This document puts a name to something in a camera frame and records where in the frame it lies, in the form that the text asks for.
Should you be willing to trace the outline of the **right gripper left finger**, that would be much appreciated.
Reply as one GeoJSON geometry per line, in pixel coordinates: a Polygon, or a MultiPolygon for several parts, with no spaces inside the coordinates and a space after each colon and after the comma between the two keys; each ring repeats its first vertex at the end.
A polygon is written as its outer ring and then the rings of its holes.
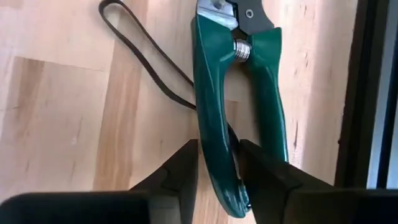
{"type": "Polygon", "coordinates": [[[129,190],[16,195],[0,203],[0,224],[192,224],[197,180],[191,139],[129,190]]]}

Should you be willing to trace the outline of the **black table frame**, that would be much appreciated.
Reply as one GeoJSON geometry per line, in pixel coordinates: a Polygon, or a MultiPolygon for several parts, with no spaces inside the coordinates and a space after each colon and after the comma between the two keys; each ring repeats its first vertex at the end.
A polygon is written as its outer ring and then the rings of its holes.
{"type": "Polygon", "coordinates": [[[335,185],[386,189],[398,138],[398,0],[359,0],[335,185]]]}

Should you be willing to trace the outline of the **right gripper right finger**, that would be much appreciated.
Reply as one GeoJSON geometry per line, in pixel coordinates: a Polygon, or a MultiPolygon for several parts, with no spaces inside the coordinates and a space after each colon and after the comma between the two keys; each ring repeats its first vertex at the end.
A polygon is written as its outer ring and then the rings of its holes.
{"type": "Polygon", "coordinates": [[[240,142],[241,175],[257,224],[398,224],[398,190],[334,187],[240,142]]]}

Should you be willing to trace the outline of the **green-handled pruning shears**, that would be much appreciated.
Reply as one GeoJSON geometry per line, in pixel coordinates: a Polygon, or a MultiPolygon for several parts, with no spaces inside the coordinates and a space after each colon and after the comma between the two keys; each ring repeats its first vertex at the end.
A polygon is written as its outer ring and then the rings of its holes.
{"type": "Polygon", "coordinates": [[[237,60],[252,77],[261,146],[288,161],[285,116],[279,91],[282,30],[267,16],[263,0],[197,0],[192,19],[193,77],[191,103],[162,81],[141,51],[118,29],[113,33],[133,52],[157,86],[171,100],[195,110],[201,146],[215,194],[226,213],[246,216],[248,193],[239,180],[233,153],[238,138],[227,122],[224,78],[237,60]]]}

